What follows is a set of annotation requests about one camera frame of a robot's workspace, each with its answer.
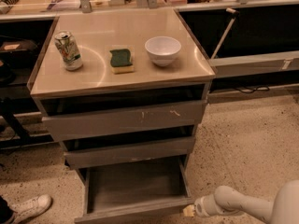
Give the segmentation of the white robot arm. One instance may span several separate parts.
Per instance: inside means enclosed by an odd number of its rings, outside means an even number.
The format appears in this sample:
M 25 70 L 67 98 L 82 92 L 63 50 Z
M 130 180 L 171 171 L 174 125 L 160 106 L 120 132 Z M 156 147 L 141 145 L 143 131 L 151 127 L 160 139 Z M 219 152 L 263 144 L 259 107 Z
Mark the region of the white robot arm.
M 183 209 L 185 217 L 233 216 L 246 213 L 264 224 L 299 224 L 299 180 L 289 181 L 273 202 L 219 186 Z

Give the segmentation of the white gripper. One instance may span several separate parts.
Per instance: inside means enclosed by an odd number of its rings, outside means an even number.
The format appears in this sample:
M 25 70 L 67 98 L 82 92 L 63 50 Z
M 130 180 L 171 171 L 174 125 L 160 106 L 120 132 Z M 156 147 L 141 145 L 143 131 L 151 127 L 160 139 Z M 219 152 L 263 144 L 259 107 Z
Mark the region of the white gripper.
M 195 200 L 194 205 L 190 204 L 183 209 L 185 217 L 213 217 L 218 214 L 213 195 L 203 196 Z

